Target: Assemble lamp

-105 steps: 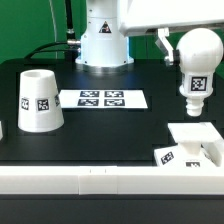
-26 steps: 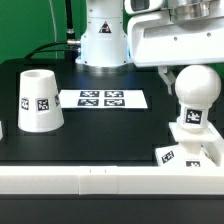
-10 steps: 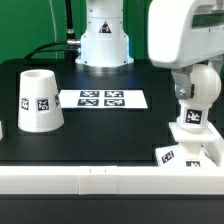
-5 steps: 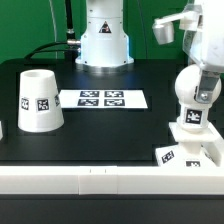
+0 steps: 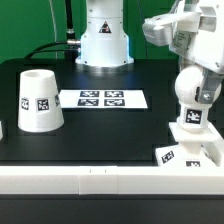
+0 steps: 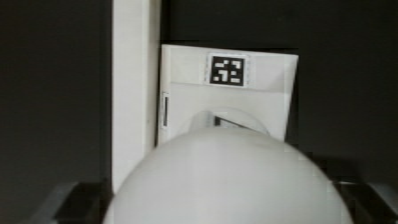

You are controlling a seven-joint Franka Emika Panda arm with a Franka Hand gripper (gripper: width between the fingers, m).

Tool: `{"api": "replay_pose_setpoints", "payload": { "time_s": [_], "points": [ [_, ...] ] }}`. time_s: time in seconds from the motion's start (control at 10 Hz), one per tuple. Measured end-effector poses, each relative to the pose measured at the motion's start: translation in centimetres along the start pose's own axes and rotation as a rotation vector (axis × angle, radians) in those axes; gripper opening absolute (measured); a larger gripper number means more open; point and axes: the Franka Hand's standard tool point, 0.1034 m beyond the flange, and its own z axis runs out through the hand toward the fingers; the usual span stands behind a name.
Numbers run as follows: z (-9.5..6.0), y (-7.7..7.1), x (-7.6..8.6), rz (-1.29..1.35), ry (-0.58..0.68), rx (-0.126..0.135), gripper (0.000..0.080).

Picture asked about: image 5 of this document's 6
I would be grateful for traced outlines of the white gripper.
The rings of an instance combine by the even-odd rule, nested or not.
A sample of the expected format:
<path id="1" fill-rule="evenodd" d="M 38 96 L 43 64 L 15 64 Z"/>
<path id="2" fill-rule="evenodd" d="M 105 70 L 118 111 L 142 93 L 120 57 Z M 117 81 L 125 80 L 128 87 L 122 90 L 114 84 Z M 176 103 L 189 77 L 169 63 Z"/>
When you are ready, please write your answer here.
<path id="1" fill-rule="evenodd" d="M 204 67 L 196 101 L 212 104 L 224 80 L 224 0 L 182 0 L 176 13 L 186 12 L 199 14 L 196 28 L 191 31 L 187 20 L 174 22 L 169 50 Z"/>

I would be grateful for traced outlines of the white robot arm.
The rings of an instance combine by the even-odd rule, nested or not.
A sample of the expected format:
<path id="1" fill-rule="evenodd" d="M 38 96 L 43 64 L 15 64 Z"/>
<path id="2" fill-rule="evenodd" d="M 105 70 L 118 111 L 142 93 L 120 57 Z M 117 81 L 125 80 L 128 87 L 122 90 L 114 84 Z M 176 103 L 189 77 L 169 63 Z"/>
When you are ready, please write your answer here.
<path id="1" fill-rule="evenodd" d="M 123 30 L 123 0 L 86 0 L 87 28 L 76 63 L 110 71 L 129 65 L 129 38 Z M 224 80 L 224 0 L 176 0 L 170 12 L 144 20 L 146 40 L 168 46 L 185 63 L 203 68 L 196 100 L 211 104 Z"/>

